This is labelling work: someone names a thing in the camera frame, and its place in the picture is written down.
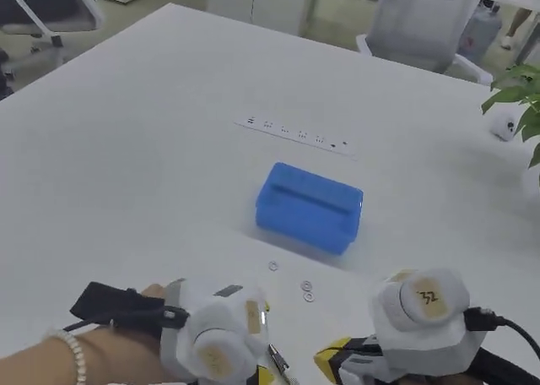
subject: number label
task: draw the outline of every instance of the number label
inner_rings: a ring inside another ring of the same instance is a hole
[[[418,279],[413,282],[413,290],[427,318],[437,319],[448,314],[448,306],[436,279]]]

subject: plant leaf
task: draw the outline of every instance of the plant leaf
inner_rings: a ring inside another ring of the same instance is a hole
[[[530,94],[521,100],[520,105],[530,104],[531,102],[538,102],[538,101],[540,101],[540,93]]]
[[[497,102],[517,102],[527,96],[527,89],[520,85],[502,89],[482,104],[482,113],[485,114]]]
[[[491,83],[491,90],[500,85],[502,81],[506,79],[514,79],[516,77],[534,77],[535,75],[540,74],[540,69],[530,66],[528,64],[521,64],[515,66],[504,73],[502,76],[498,77],[493,83]]]
[[[540,124],[540,113],[538,113],[534,107],[529,106],[526,111],[523,112],[520,121],[517,123],[516,133],[519,133],[525,125],[537,123]]]
[[[526,142],[529,138],[533,138],[540,134],[540,123],[533,123],[525,125],[521,131],[521,137],[523,141]]]
[[[534,167],[535,165],[538,165],[538,164],[540,164],[540,143],[534,149],[531,163],[529,164],[529,168]]]
[[[540,91],[540,77],[538,75],[534,76],[526,83],[526,88],[529,90],[529,95],[537,94]]]

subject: black cable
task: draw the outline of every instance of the black cable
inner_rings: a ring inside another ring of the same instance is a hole
[[[540,346],[538,346],[538,343],[532,338],[529,333],[527,333],[524,328],[522,328],[519,324],[514,323],[504,317],[502,317],[502,323],[503,324],[501,324],[501,326],[506,326],[514,329],[522,338],[524,338],[527,343],[532,347],[538,359],[540,360]]]
[[[514,329],[532,347],[540,360],[540,346],[532,336],[520,325],[511,320],[498,316],[495,312],[481,307],[469,307],[464,313],[465,327],[470,332],[492,332],[496,328],[506,326]]]

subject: chair backrest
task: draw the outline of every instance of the chair backrest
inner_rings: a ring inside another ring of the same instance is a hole
[[[31,17],[34,23],[4,24],[0,26],[0,30],[11,35],[53,36],[63,32],[96,30],[103,25],[105,15],[95,0],[73,0],[73,3],[75,4],[73,12],[63,19],[41,20],[38,13],[35,13],[36,18]]]
[[[379,0],[366,42],[374,56],[443,73],[475,1]]]

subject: green plant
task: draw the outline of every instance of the green plant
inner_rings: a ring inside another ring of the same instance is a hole
[[[521,132],[521,137],[526,142],[529,138],[540,135],[540,68],[528,64],[515,66],[496,79],[491,84],[491,90],[509,79],[526,79],[526,83],[499,90],[482,104],[482,112],[485,114],[497,102],[519,102],[520,105],[527,105],[515,130],[516,134]],[[529,168],[538,164],[540,164],[540,144],[532,153]]]

